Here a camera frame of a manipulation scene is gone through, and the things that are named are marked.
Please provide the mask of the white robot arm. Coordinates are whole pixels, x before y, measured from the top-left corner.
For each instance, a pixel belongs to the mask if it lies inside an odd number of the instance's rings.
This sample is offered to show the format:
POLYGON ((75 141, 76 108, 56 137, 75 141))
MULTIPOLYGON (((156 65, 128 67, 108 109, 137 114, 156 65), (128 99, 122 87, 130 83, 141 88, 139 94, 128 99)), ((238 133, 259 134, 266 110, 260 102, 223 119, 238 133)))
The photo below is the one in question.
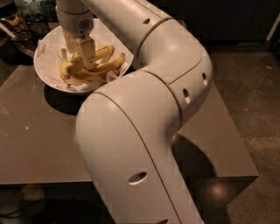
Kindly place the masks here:
POLYGON ((56 0, 80 36, 95 14, 133 53, 135 70, 95 90, 76 117, 87 172, 115 224, 204 224, 172 154, 172 138, 212 81, 205 48, 147 0, 56 0))

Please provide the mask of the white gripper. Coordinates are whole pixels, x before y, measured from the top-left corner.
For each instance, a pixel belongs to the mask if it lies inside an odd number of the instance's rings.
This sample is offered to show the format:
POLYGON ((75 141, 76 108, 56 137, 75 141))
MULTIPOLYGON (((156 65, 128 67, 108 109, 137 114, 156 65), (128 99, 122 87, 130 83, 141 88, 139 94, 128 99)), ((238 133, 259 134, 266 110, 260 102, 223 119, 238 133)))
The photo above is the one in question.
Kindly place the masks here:
POLYGON ((56 0, 56 13, 61 25, 66 48, 79 52, 86 69, 95 66, 95 41, 89 34, 94 28, 93 14, 81 0, 56 0))

